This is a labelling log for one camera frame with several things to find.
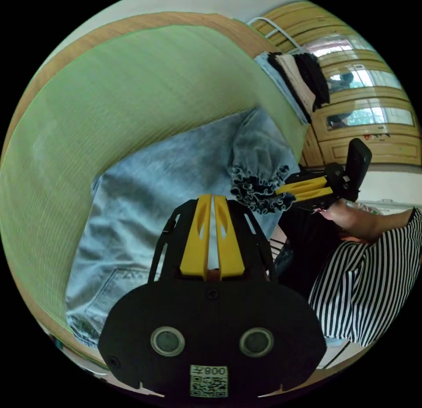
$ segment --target person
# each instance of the person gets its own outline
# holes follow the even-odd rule
[[[379,339],[422,263],[421,210],[374,215],[339,200],[319,213],[292,207],[279,227],[293,249],[279,283],[308,300],[324,335],[362,347]],[[363,242],[342,241],[339,227]]]
[[[340,92],[342,90],[348,90],[351,88],[351,83],[353,82],[353,73],[347,72],[340,75],[340,80],[328,79],[328,89],[330,94]],[[352,113],[347,112],[343,114],[336,114],[327,117],[328,125],[331,128],[344,128],[348,127],[347,122],[345,121]]]

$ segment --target wooden wardrobe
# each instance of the wooden wardrobe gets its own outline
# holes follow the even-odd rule
[[[326,79],[335,81],[345,73],[353,74],[349,88],[333,91],[330,104],[314,112],[303,146],[302,165],[344,164],[350,140],[358,137],[371,149],[373,163],[422,166],[422,134],[415,111],[399,80],[364,38],[307,1],[287,4],[262,17],[316,55]],[[263,35],[275,30],[263,20],[252,27]],[[281,52],[295,49],[280,32],[271,34],[269,40]],[[332,122],[341,117],[341,123]]]

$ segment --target light blue denim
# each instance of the light blue denim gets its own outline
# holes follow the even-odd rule
[[[296,99],[291,94],[291,91],[287,87],[286,82],[283,80],[277,70],[268,62],[268,54],[269,52],[263,52],[262,54],[255,57],[255,61],[279,88],[280,92],[287,99],[288,103],[291,105],[298,118],[302,121],[302,124],[307,126],[309,122],[306,119],[305,114],[300,109]]]
[[[65,293],[75,337],[97,347],[113,305],[148,281],[157,240],[176,207],[203,194],[236,198],[254,210],[270,238],[293,202],[292,195],[271,195],[297,172],[293,152],[261,108],[155,143],[109,168],[92,184],[92,208]],[[210,234],[208,268],[214,269],[214,213]]]

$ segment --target black phone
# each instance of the black phone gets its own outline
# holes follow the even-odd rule
[[[354,138],[349,143],[345,174],[350,179],[350,185],[359,190],[372,160],[372,152],[359,138]]]

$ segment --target striped shirt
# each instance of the striped shirt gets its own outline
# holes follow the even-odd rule
[[[422,212],[374,244],[343,242],[321,270],[309,303],[326,337],[366,347],[380,338],[403,307],[422,256]]]

